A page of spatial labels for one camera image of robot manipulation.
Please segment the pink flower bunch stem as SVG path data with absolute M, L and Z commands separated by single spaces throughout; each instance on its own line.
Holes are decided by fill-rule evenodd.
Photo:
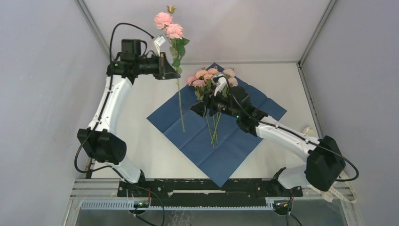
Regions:
M 234 69 L 232 69 L 232 68 L 230 68 L 230 69 L 225 69 L 223 72 L 217 72 L 215 75 L 213 75 L 212 76 L 212 78 L 211 78 L 211 81 L 212 81 L 212 84 L 213 84 L 213 86 L 215 87 L 215 83 L 214 83 L 214 81 L 213 81 L 213 78 L 214 77 L 217 77 L 218 75 L 224 75 L 225 77 L 226 77 L 226 79 L 228 80 L 228 85 L 226 85 L 225 87 L 224 87 L 224 89 L 223 89 L 223 91 L 222 92 L 220 92 L 220 93 L 218 93 L 218 95 L 217 96 L 214 96 L 214 91 L 215 91 L 215 88 L 214 88 L 214 91 L 212 91 L 212 94 L 211 94 L 211 97 L 227 97 L 228 96 L 228 94 L 229 94 L 229 90 L 231 89 L 231 87 L 235 87 L 235 86 L 237 86 L 238 85 L 238 81 L 237 81 L 237 79 L 235 78 L 235 72 L 234 72 Z M 215 131 L 216 131 L 216 135 L 217 135 L 217 128 L 218 128 L 218 125 L 219 125 L 219 121 L 220 121 L 220 118 L 221 118 L 221 113 L 220 112 L 216 112 L 216 111 L 214 111 L 215 113 L 214 113 L 214 117 L 215 117 L 215 124 L 216 124 L 216 129 L 215 129 Z

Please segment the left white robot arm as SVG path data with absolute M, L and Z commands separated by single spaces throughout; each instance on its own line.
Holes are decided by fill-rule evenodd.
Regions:
M 180 78 L 168 62 L 166 53 L 157 51 L 150 57 L 142 54 L 142 40 L 123 39 L 117 59 L 111 59 L 107 66 L 106 86 L 98 109 L 86 129 L 79 129 L 77 138 L 87 156 L 105 168 L 112 168 L 125 182 L 135 196 L 146 193 L 147 183 L 140 179 L 142 171 L 126 156 L 126 142 L 117 137 L 117 123 L 127 94 L 139 75 L 153 75 L 157 80 Z

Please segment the blue wrapping paper sheet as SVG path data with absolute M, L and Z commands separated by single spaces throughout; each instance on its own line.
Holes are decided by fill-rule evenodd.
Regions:
M 261 143 L 225 114 L 200 117 L 190 107 L 198 102 L 186 85 L 147 117 L 171 143 L 216 185 L 223 186 Z

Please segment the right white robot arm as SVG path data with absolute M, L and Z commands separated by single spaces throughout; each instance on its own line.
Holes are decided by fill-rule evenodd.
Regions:
M 297 186 L 313 186 L 327 192 L 339 180 L 346 166 L 345 158 L 332 137 L 308 136 L 279 123 L 253 106 L 250 96 L 242 87 L 231 88 L 226 96 L 214 91 L 207 92 L 203 100 L 190 109 L 201 117 L 216 113 L 234 117 L 242 131 L 276 142 L 303 160 L 303 165 L 283 168 L 277 173 L 277 180 L 272 182 L 272 191 L 278 196 L 284 196 Z

